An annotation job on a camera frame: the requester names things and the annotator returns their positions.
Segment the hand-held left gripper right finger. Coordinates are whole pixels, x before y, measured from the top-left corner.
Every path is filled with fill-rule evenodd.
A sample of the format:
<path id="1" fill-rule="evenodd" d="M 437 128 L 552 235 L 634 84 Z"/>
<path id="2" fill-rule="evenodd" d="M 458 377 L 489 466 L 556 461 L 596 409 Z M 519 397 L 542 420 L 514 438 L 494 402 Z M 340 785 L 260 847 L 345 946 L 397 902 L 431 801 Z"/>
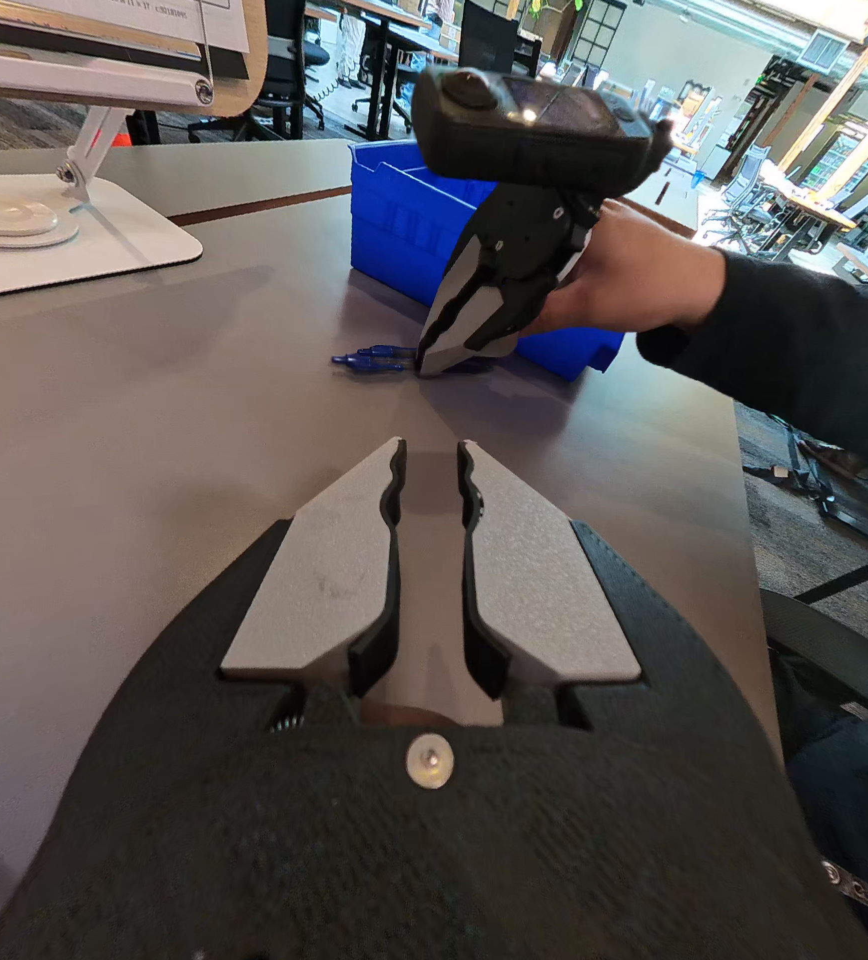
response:
<path id="1" fill-rule="evenodd" d="M 490 699 L 509 684 L 619 685 L 642 669 L 568 515 L 475 441 L 457 448 L 464 660 Z"/>

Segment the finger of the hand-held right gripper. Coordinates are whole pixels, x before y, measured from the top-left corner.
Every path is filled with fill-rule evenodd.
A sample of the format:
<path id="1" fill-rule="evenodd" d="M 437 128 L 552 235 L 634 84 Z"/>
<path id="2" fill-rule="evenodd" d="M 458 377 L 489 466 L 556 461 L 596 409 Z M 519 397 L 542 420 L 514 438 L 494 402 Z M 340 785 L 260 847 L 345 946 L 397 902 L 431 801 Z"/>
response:
<path id="1" fill-rule="evenodd" d="M 433 378 L 446 368 L 478 356 L 465 345 L 503 305 L 500 290 L 479 285 L 464 294 L 461 279 L 443 279 L 431 306 L 417 347 L 418 376 Z"/>
<path id="2" fill-rule="evenodd" d="M 474 351 L 465 342 L 490 315 L 490 252 L 467 244 L 440 282 L 421 331 L 417 362 L 464 362 L 488 358 L 490 347 Z"/>

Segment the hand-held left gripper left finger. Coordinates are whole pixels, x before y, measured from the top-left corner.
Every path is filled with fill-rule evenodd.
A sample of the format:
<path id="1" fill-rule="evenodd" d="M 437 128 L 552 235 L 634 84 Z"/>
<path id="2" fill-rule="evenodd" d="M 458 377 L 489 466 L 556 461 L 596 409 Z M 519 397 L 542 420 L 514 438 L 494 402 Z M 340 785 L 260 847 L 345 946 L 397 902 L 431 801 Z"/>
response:
<path id="1" fill-rule="evenodd" d="M 283 534 L 220 671 L 361 698 L 399 646 L 397 525 L 407 443 L 392 437 L 279 524 Z"/>

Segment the blue plastic bin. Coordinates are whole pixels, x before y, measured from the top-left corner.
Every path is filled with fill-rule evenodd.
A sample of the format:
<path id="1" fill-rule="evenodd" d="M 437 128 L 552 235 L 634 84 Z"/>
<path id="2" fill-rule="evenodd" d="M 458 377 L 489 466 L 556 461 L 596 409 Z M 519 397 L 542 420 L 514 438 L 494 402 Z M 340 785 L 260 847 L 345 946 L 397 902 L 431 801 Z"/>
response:
<path id="1" fill-rule="evenodd" d="M 494 184 L 431 171 L 411 141 L 351 147 L 351 266 L 430 310 L 467 244 L 490 253 L 486 285 L 503 305 L 465 343 L 513 353 L 574 381 L 604 372 L 621 333 L 592 327 L 521 336 L 571 271 L 597 221 L 601 198 L 563 185 Z"/>

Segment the blue retractable pen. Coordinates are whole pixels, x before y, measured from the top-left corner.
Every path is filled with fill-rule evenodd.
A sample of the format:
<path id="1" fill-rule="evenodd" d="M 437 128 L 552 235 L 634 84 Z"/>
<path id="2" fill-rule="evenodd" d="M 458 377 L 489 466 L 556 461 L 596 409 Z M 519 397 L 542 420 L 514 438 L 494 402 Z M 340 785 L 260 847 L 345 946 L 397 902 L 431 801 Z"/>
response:
<path id="1" fill-rule="evenodd" d="M 412 372 L 418 375 L 419 371 L 419 366 L 416 364 L 414 354 L 409 356 L 370 353 L 339 354 L 331 356 L 331 363 L 360 375 L 386 374 L 389 372 L 391 374 Z M 489 373 L 493 368 L 494 365 L 488 361 L 472 358 L 450 366 L 442 373 L 447 375 L 475 376 Z"/>
<path id="2" fill-rule="evenodd" d="M 419 366 L 419 368 L 420 368 L 420 363 L 419 363 L 419 361 L 418 361 L 418 359 L 417 359 L 417 350 L 416 350 L 416 348 L 414 348 L 414 347 L 411 348 L 411 347 L 408 347 L 408 346 L 400 346 L 400 345 L 393 345 L 393 346 L 392 346 L 391 344 L 390 344 L 390 345 L 389 345 L 389 344 L 382 344 L 382 345 L 381 345 L 381 344 L 374 344 L 374 345 L 367 346 L 367 347 L 360 347 L 360 348 L 358 348 L 355 352 L 353 352 L 353 354 L 359 354 L 359 353 L 360 353 L 360 354 L 370 354 L 370 353 L 371 353 L 371 354 L 378 354 L 378 355 L 401 355 L 401 356 L 404 356 L 404 355 L 409 356 L 409 355 L 411 355 L 411 354 L 414 354 L 414 356 L 416 357 L 416 364 L 417 364 L 417 366 Z M 491 361 L 490 361 L 489 359 L 484 359 L 484 358 L 478 358 L 478 359 L 482 359 L 482 360 L 484 360 L 484 361 L 488 361 L 488 362 L 491 363 Z"/>

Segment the person's right forearm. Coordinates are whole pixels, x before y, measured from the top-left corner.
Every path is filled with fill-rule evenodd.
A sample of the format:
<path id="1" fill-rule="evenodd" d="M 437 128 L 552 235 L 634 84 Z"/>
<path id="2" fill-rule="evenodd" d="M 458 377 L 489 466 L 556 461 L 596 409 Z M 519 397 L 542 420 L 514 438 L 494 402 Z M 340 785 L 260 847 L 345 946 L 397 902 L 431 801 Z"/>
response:
<path id="1" fill-rule="evenodd" d="M 693 331 L 639 333 L 641 355 L 868 460 L 868 285 L 728 253 Z"/>

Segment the grey desk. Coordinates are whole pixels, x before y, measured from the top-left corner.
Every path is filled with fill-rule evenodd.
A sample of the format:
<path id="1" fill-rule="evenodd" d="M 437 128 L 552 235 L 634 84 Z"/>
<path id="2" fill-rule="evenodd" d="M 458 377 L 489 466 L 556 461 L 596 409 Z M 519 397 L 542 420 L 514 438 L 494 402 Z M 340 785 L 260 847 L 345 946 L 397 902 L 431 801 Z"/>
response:
<path id="1" fill-rule="evenodd" d="M 695 626 L 779 747 L 732 403 L 626 340 L 572 384 L 351 375 L 426 310 L 350 271 L 336 140 L 117 149 L 184 266 L 0 296 L 0 909 L 113 693 L 277 519 L 408 444 L 397 660 L 371 699 L 491 724 L 464 665 L 456 445 L 588 523 Z"/>

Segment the person's right hand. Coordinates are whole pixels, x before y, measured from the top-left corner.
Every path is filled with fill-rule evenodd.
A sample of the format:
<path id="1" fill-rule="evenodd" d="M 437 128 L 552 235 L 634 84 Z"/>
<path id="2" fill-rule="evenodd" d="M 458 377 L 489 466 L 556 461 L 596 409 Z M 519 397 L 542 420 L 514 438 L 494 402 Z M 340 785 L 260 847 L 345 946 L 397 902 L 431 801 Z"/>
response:
<path id="1" fill-rule="evenodd" d="M 595 328 L 641 333 L 691 330 L 717 305 L 727 259 L 606 199 L 584 251 L 521 336 Z"/>

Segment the black high-back chair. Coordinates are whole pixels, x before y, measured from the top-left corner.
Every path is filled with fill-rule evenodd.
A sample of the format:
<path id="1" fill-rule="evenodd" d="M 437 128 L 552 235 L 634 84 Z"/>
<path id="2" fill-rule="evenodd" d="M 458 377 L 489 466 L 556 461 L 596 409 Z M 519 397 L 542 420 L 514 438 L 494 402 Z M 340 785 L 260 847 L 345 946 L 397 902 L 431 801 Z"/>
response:
<path id="1" fill-rule="evenodd" d="M 525 39 L 518 24 L 476 2 L 464 2 L 458 54 L 460 68 L 535 78 L 540 40 Z"/>

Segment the black office chair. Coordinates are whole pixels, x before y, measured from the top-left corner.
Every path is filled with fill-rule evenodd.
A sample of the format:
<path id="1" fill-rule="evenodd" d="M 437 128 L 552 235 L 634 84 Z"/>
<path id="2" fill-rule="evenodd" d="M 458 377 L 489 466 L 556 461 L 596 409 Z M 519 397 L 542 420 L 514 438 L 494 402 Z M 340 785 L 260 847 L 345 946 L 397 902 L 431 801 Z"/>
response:
<path id="1" fill-rule="evenodd" d="M 305 11 L 303 1 L 266 1 L 268 58 L 258 104 L 272 111 L 276 136 L 303 138 L 306 89 Z"/>

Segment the white document stand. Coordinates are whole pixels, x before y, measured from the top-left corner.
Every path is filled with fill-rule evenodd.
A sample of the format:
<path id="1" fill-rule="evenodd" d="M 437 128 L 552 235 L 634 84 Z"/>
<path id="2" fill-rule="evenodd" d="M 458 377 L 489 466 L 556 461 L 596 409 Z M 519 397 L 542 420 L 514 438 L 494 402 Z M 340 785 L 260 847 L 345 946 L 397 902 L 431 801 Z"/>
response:
<path id="1" fill-rule="evenodd" d="M 264 2 L 242 2 L 248 53 L 0 2 L 0 98 L 87 107 L 54 174 L 0 174 L 0 295 L 186 264 L 200 242 L 98 176 L 138 109 L 229 116 L 260 92 Z"/>

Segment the wooden post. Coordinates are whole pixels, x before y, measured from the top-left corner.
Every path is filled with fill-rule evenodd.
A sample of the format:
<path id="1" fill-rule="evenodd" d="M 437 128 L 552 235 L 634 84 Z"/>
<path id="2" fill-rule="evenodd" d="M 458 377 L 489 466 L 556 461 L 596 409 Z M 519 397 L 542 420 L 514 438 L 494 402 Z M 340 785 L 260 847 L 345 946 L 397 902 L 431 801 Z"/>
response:
<path id="1" fill-rule="evenodd" d="M 787 174 L 795 160 L 805 151 L 810 143 L 822 130 L 826 120 L 839 106 L 847 96 L 848 91 L 854 86 L 855 82 L 862 76 L 868 68 L 868 47 L 865 48 L 857 57 L 847 73 L 837 83 L 835 88 L 827 96 L 819 109 L 814 113 L 810 121 L 804 127 L 797 139 L 787 150 L 783 158 L 776 163 L 777 169 L 783 174 Z"/>

